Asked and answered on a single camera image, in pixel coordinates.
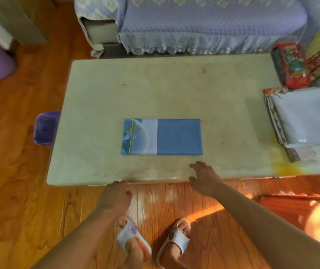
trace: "leg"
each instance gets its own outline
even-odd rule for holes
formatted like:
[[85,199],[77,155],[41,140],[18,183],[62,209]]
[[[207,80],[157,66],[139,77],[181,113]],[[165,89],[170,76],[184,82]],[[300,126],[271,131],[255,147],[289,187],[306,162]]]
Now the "leg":
[[[125,219],[119,219],[116,223],[116,234],[118,235],[126,226]],[[125,244],[125,250],[128,253],[126,260],[119,269],[142,269],[144,264],[144,253],[142,252],[136,238],[129,239]]]
[[[182,233],[190,238],[190,228],[182,223],[179,225],[179,229],[182,231]],[[180,257],[181,250],[180,248],[174,244],[173,242],[169,242],[166,245],[166,248],[164,250],[164,254],[161,259],[161,265],[165,269],[185,269],[188,268],[182,263],[178,262],[178,258]]]

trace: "person's right arm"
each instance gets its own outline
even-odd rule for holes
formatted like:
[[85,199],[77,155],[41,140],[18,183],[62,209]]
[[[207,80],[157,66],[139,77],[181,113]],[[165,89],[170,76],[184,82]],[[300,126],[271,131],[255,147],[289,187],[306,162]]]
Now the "person's right arm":
[[272,269],[320,268],[320,242],[234,188],[221,182],[211,166],[190,164],[195,190],[216,199],[238,221]]

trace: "person's left arm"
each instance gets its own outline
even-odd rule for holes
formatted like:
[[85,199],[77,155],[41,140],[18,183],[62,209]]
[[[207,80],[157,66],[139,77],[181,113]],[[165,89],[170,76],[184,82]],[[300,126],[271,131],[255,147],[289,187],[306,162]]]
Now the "person's left arm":
[[100,240],[115,219],[130,206],[128,181],[115,181],[101,194],[95,210],[32,269],[88,269]]

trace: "person's left hand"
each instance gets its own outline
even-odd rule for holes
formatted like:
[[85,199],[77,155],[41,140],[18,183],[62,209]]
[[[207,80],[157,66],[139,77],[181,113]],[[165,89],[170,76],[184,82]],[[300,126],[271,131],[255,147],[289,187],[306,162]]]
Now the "person's left hand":
[[94,212],[108,212],[113,217],[122,216],[130,206],[133,194],[129,191],[129,180],[114,181],[107,185],[99,197]]

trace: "white lace ruffle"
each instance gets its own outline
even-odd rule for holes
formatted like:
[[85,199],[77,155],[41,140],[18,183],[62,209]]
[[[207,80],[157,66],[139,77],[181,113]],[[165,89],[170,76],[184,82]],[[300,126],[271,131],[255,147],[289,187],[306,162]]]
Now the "white lace ruffle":
[[190,54],[269,52],[276,43],[297,41],[298,36],[217,36],[194,33],[120,33],[128,53],[143,55],[187,51]]

